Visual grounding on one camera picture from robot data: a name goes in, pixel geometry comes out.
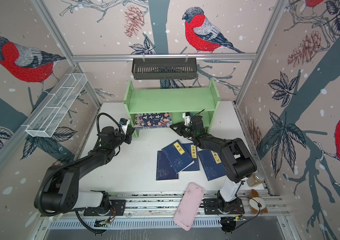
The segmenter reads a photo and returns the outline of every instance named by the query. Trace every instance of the metal vent grille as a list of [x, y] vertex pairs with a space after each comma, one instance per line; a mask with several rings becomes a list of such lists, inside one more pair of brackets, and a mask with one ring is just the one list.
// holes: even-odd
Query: metal vent grille
[[134, 79], [194, 79], [196, 58], [156, 58], [133, 60]]
[[[87, 225], [95, 229], [104, 229], [101, 227], [94, 227], [96, 219], [84, 219]], [[222, 227], [220, 224], [220, 217], [197, 217], [194, 219], [192, 227]], [[56, 222], [51, 222], [49, 229], [84, 229], [85, 227], [78, 221], [78, 219], [59, 219]], [[141, 229], [141, 228], [179, 228], [174, 223], [172, 218], [116, 218], [109, 229], [126, 230], [126, 229]]]

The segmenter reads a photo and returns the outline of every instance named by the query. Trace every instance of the black mounting plate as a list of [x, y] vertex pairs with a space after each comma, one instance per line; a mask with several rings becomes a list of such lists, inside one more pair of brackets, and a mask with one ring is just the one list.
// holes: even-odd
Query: black mounting plate
[[[123, 212], [125, 211], [125, 205], [126, 205], [126, 200], [110, 200], [111, 202], [111, 207], [114, 207], [115, 210], [117, 211], [116, 216], [123, 216]], [[114, 213], [110, 209], [106, 215], [104, 214], [104, 209], [103, 208], [98, 208], [98, 207], [88, 207], [85, 209], [85, 212], [83, 213], [83, 216], [112, 216]]]
[[203, 199], [204, 213], [206, 215], [216, 215], [216, 214], [244, 214], [242, 200], [240, 198], [236, 198], [231, 202], [224, 202], [224, 209], [227, 209], [223, 213], [220, 211], [218, 206], [218, 199]]

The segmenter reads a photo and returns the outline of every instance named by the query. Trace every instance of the black metal basket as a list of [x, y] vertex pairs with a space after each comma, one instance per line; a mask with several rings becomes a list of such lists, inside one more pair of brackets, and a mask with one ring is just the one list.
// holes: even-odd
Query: black metal basket
[[134, 79], [194, 79], [196, 58], [134, 58]]

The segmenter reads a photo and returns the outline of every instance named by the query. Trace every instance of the plush toy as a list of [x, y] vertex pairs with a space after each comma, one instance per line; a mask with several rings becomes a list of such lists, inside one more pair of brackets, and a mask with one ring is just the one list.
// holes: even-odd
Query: plush toy
[[259, 214], [268, 213], [265, 201], [263, 200], [263, 198], [259, 197], [259, 193], [256, 190], [252, 189], [249, 197], [251, 198], [249, 200], [249, 203], [250, 203], [250, 206], [251, 206], [251, 212], [253, 214], [257, 214], [258, 211], [259, 211], [258, 203], [260, 203], [262, 205], [260, 207], [260, 213]]

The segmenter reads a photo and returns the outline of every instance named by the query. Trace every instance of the book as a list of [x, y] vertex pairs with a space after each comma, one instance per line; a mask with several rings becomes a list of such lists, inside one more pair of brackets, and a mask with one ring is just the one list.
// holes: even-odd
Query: book
[[178, 179], [178, 174], [172, 168], [163, 151], [158, 151], [157, 155], [157, 181]]
[[226, 176], [223, 163], [220, 161], [220, 155], [218, 153], [206, 149], [198, 151], [198, 156], [208, 181]]
[[170, 127], [172, 125], [171, 113], [139, 113], [135, 114], [133, 120], [134, 127], [138, 129]]
[[171, 143], [167, 147], [164, 147], [162, 151], [165, 153], [169, 163], [176, 173], [179, 173], [194, 163], [194, 159], [187, 151], [185, 151], [185, 147], [179, 142], [179, 140]]
[[186, 151], [191, 155], [191, 158], [194, 159], [194, 163], [183, 170], [184, 172], [191, 172], [191, 171], [199, 171], [199, 160], [198, 160], [198, 150], [197, 147], [195, 146], [195, 143], [183, 143], [182, 144], [185, 148]]

